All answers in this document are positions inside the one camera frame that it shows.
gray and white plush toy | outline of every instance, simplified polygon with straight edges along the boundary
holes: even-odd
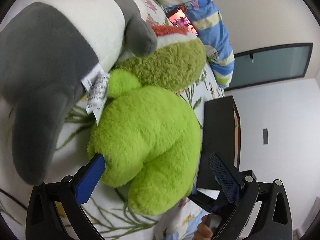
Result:
[[[81,84],[108,72],[123,45],[136,56],[157,46],[138,0],[38,0],[0,32],[0,94],[14,107],[12,155],[21,178],[39,185]]]

frosted glass door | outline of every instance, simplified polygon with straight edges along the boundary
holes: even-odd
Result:
[[[229,89],[304,77],[312,43],[288,47],[293,45],[263,48],[235,55],[235,68]]]

gray fin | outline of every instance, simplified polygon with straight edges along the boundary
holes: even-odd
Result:
[[[125,42],[137,57],[145,57],[156,50],[158,39],[151,26],[133,15],[125,29]]]
[[[26,183],[39,185],[44,180],[65,117],[83,92],[81,85],[77,89],[51,85],[17,102],[12,157]]]

striped blanket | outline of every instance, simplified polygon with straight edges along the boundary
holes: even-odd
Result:
[[[206,47],[207,59],[220,87],[231,82],[234,56],[222,16],[212,0],[157,0],[167,11],[180,7]]]

blue gripper pad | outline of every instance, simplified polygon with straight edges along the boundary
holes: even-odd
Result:
[[[76,186],[76,202],[78,205],[87,203],[99,179],[105,171],[105,160],[99,154],[96,161],[89,167],[81,181]]]
[[[228,201],[238,206],[240,203],[241,187],[236,183],[215,153],[210,156],[209,164]]]

